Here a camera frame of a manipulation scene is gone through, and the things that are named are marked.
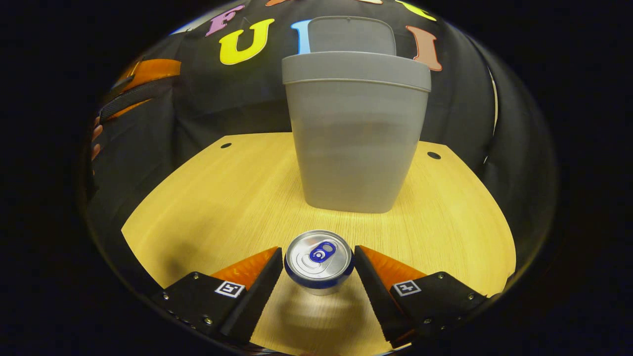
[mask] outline blue pull tab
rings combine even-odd
[[[310,252],[310,260],[312,262],[321,263],[330,258],[336,252],[336,246],[333,243],[325,241],[320,243],[312,252]]]

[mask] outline can rim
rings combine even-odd
[[[314,233],[324,234],[324,235],[328,235],[330,237],[333,237],[338,242],[342,243],[343,246],[345,247],[345,250],[346,250],[345,264],[343,265],[344,267],[341,268],[341,270],[339,272],[337,272],[336,274],[333,274],[332,276],[329,276],[327,278],[312,278],[312,277],[308,277],[304,273],[300,273],[300,271],[297,271],[297,268],[295,268],[295,266],[294,266],[294,261],[291,258],[288,259],[288,253],[290,251],[292,251],[292,247],[297,243],[297,241],[299,241],[301,238],[305,237],[306,235],[314,234]],[[295,237],[290,242],[290,245],[288,245],[288,251],[285,254],[285,260],[286,260],[286,264],[288,265],[290,270],[293,273],[295,273],[295,275],[299,276],[301,279],[307,279],[309,281],[330,281],[332,279],[335,279],[335,278],[341,276],[348,269],[348,267],[349,267],[349,265],[351,264],[351,261],[352,261],[352,251],[351,251],[351,248],[349,247],[347,241],[345,241],[342,237],[340,237],[340,235],[336,234],[335,232],[332,232],[332,231],[329,231],[329,230],[309,230],[309,231],[306,231],[306,232],[304,232],[302,234],[297,235],[297,237]]]

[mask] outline gray lid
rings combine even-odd
[[[373,80],[431,91],[426,64],[380,53],[315,52],[295,54],[281,61],[282,81]]]
[[[310,52],[357,51],[396,55],[391,27],[373,18],[323,16],[308,23]]]

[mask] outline yellow wooden surface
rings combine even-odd
[[[225,143],[232,145],[220,148]],[[225,136],[156,187],[122,232],[165,288],[194,270],[212,274],[273,246],[285,252],[313,229],[426,274],[446,271],[483,295],[502,291],[515,270],[510,229],[484,185],[448,147],[425,142],[394,208],[364,214],[305,203],[291,133]],[[282,272],[251,342],[290,354],[391,350],[356,271],[329,296],[305,293]]]

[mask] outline pink letter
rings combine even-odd
[[[231,21],[231,19],[233,19],[233,17],[235,17],[235,12],[239,11],[241,9],[244,8],[244,5],[240,5],[234,9],[228,10],[227,12],[220,14],[214,18],[211,19],[211,27],[209,28],[209,32],[206,33],[206,35],[204,35],[205,37],[209,36],[210,34],[221,30],[224,28],[224,26],[226,26],[227,24],[224,23],[224,21]]]
[[[435,40],[437,38],[417,27],[406,26],[406,29],[411,31],[415,37],[415,46],[418,48],[418,55],[414,57],[414,60],[426,64],[430,70],[441,71],[442,65],[437,61],[435,50]]]

